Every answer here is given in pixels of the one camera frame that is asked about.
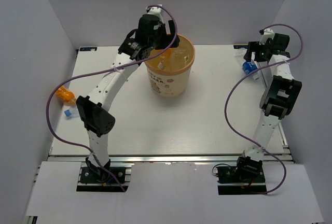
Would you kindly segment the blue label water bottle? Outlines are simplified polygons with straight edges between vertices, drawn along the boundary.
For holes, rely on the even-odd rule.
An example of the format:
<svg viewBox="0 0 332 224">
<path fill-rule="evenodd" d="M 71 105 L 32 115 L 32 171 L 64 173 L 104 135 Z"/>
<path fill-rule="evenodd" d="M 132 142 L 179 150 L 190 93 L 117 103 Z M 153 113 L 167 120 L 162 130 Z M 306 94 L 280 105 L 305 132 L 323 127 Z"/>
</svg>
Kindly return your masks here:
<svg viewBox="0 0 332 224">
<path fill-rule="evenodd" d="M 242 70 L 245 72 L 246 75 L 258 69 L 256 63 L 253 60 L 247 62 L 244 59 L 246 55 L 247 49 L 240 48 L 236 50 L 235 60 L 241 66 Z"/>
</svg>

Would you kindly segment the blue cap clear bottle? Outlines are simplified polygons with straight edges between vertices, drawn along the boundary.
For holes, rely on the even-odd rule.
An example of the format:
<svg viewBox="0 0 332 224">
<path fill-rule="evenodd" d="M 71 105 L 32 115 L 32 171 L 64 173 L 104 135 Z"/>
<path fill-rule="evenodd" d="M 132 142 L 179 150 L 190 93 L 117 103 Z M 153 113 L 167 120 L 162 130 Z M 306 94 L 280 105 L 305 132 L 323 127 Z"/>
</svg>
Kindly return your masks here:
<svg viewBox="0 0 332 224">
<path fill-rule="evenodd" d="M 67 119 L 73 119 L 79 117 L 79 112 L 77 106 L 71 106 L 69 109 L 64 111 Z"/>
</svg>

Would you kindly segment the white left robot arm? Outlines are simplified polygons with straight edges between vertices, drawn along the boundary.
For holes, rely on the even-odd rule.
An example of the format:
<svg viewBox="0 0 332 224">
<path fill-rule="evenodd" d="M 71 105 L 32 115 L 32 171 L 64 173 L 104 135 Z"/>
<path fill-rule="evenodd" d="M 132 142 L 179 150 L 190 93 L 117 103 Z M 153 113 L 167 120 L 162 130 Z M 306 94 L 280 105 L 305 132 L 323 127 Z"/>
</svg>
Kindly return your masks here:
<svg viewBox="0 0 332 224">
<path fill-rule="evenodd" d="M 76 104 L 89 138 L 90 154 L 86 164 L 93 178 L 105 182 L 110 172 L 108 134 L 115 117 L 108 111 L 111 104 L 131 74 L 136 71 L 153 50 L 165 52 L 179 46 L 177 25 L 174 20 L 165 24 L 160 16 L 146 13 L 139 19 L 138 27 L 128 33 L 118 48 L 113 71 L 87 95 L 79 96 Z"/>
</svg>

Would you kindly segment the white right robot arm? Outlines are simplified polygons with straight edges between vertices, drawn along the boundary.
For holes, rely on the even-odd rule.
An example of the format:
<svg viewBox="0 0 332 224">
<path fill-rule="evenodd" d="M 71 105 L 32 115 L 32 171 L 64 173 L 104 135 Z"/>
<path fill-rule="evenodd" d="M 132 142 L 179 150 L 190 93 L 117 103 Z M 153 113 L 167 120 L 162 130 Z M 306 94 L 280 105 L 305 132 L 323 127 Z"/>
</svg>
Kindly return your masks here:
<svg viewBox="0 0 332 224">
<path fill-rule="evenodd" d="M 260 41 L 250 42 L 245 59 L 255 53 L 254 61 L 270 65 L 272 80 L 261 97 L 261 115 L 253 135 L 254 144 L 237 160 L 235 178 L 241 182 L 257 177 L 262 169 L 264 149 L 267 148 L 275 128 L 288 116 L 297 100 L 302 83 L 291 73 L 290 55 L 286 51 L 290 37 L 275 33 L 271 28 L 260 31 Z"/>
</svg>

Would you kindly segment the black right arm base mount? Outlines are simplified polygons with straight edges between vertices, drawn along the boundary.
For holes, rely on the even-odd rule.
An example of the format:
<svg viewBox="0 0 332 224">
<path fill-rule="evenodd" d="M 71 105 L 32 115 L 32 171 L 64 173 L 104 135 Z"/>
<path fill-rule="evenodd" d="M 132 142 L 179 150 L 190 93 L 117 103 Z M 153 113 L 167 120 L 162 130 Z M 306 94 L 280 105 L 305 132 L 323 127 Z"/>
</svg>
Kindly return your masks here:
<svg viewBox="0 0 332 224">
<path fill-rule="evenodd" d="M 212 169 L 217 177 L 218 195 L 254 195 L 267 191 L 266 180 L 261 169 L 257 175 L 236 175 L 236 167 L 217 164 Z"/>
</svg>

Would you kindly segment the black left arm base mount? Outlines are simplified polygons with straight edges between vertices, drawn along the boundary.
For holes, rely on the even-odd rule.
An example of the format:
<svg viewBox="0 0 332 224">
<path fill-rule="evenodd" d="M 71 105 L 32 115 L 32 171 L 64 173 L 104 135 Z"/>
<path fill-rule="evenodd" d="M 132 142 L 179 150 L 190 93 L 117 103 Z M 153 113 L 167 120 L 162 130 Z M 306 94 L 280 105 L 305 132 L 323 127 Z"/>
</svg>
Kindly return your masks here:
<svg viewBox="0 0 332 224">
<path fill-rule="evenodd" d="M 81 166 L 78 176 L 77 192 L 116 192 L 124 193 L 129 187 L 131 180 L 131 167 L 129 166 L 111 166 L 110 171 L 119 181 L 122 188 L 116 180 L 109 174 L 103 178 L 98 177 L 86 165 Z"/>
</svg>

